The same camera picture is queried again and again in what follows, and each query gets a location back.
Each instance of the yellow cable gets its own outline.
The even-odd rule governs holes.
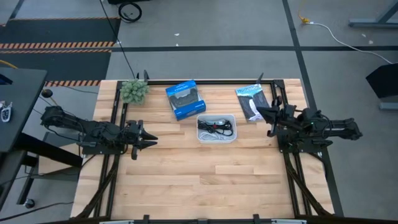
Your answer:
[[[11,63],[9,63],[9,62],[3,61],[3,60],[0,60],[0,63],[3,63],[3,64],[5,64],[5,65],[8,65],[8,66],[10,66],[11,68],[17,68],[15,65],[13,65],[13,64],[11,64]]]
[[[305,18],[305,17],[302,17],[302,16],[300,15],[301,8],[303,8],[303,6],[304,6],[304,4],[305,4],[306,1],[307,1],[307,0],[301,1],[300,6],[298,7],[298,11],[297,11],[298,18],[300,18],[300,20],[301,20],[302,23],[309,23],[309,22],[310,22],[310,19],[309,19],[309,18]]]

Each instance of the hazard tape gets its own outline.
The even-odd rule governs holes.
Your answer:
[[[67,80],[67,81],[46,81],[44,86],[99,86],[101,80]]]
[[[120,19],[118,16],[109,17],[110,19]],[[77,18],[15,18],[10,21],[31,21],[31,20],[77,20],[77,19],[106,19],[106,17],[77,17]]]
[[[93,52],[108,52],[112,50],[0,50],[0,54],[59,54],[59,53],[93,53]]]
[[[54,43],[0,43],[0,49],[53,49],[80,47],[112,47],[113,41],[94,42],[54,42]]]

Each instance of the gray floor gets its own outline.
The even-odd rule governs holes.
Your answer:
[[[393,0],[308,0],[302,15],[329,26],[338,39],[351,45],[398,45],[398,30],[351,29],[349,18],[376,17]],[[11,15],[16,0],[0,2],[0,19]],[[280,0],[151,0],[140,2],[144,14],[135,24],[122,24],[119,36],[125,47],[203,45],[292,46],[284,8]],[[299,0],[289,0],[302,46],[337,46],[326,29],[303,26],[297,18]],[[107,6],[109,16],[117,8]],[[17,17],[102,17],[97,0],[28,0]],[[398,62],[397,52],[378,52]],[[347,217],[398,220],[398,113],[379,111],[378,99],[364,79],[384,61],[359,52],[303,52],[317,106],[331,119],[354,117],[364,137],[359,141],[334,140],[329,148],[340,199]],[[146,69],[151,78],[301,78],[295,52],[207,51],[129,52],[135,72]],[[122,53],[112,53],[107,79],[131,78]],[[97,90],[98,87],[85,87]],[[54,98],[66,110],[90,119],[95,95],[53,88]],[[84,99],[81,103],[76,98]],[[43,111],[39,100],[35,109]],[[42,138],[45,129],[33,112],[26,133]],[[22,181],[14,184],[0,217],[26,211],[16,206]],[[35,180],[29,197],[37,207],[73,200],[76,183]],[[38,223],[64,220],[71,206],[53,207],[5,223]]]

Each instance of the game controller box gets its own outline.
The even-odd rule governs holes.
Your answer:
[[[194,80],[166,88],[166,95],[177,121],[206,111],[206,104]]]

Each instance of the white plastic container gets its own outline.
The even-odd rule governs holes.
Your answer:
[[[210,120],[210,121],[219,121],[221,119],[225,119],[229,122],[231,122],[232,126],[233,126],[233,135],[231,136],[231,140],[201,140],[199,139],[199,135],[200,133],[203,132],[207,132],[205,130],[199,130],[198,129],[198,120],[201,121],[206,121],[206,120]],[[226,143],[231,143],[236,139],[237,136],[237,131],[236,131],[236,120],[235,120],[235,116],[233,116],[232,114],[200,114],[197,116],[197,138],[200,141],[200,143],[202,144],[226,144]]]

